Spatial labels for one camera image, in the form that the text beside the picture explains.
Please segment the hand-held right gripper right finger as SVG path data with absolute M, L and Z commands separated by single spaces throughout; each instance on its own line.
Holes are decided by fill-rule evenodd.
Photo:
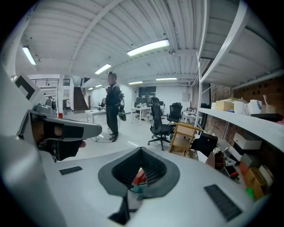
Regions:
M 260 214 L 270 196 L 254 201 L 246 190 L 200 161 L 157 149 L 152 150 L 175 163 L 180 178 L 164 197 L 146 199 L 129 221 L 131 227 L 246 227 Z M 241 213 L 227 221 L 205 187 L 217 185 Z

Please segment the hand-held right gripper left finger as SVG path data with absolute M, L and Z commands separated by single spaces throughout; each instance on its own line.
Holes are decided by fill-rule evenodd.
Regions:
M 66 227 L 119 226 L 109 216 L 119 212 L 122 198 L 107 193 L 99 182 L 98 172 L 105 164 L 131 151 L 62 162 L 54 162 L 51 154 L 40 152 L 47 182 Z

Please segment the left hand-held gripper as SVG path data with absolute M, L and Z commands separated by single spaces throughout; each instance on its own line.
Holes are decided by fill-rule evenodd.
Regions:
M 48 99 L 42 90 L 26 75 L 13 82 L 4 67 L 0 67 L 0 134 L 15 136 L 28 110 L 56 115 L 55 101 Z

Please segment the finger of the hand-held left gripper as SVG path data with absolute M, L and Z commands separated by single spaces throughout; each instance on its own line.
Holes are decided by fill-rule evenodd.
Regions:
M 44 117 L 43 131 L 46 139 L 79 141 L 98 136 L 102 132 L 102 126 L 57 117 Z

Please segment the person's left hand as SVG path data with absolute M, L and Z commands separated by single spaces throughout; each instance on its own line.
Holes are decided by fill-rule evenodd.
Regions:
M 50 153 L 55 162 L 75 157 L 86 147 L 84 140 L 62 141 L 63 127 L 53 122 L 33 121 L 32 134 L 38 149 Z

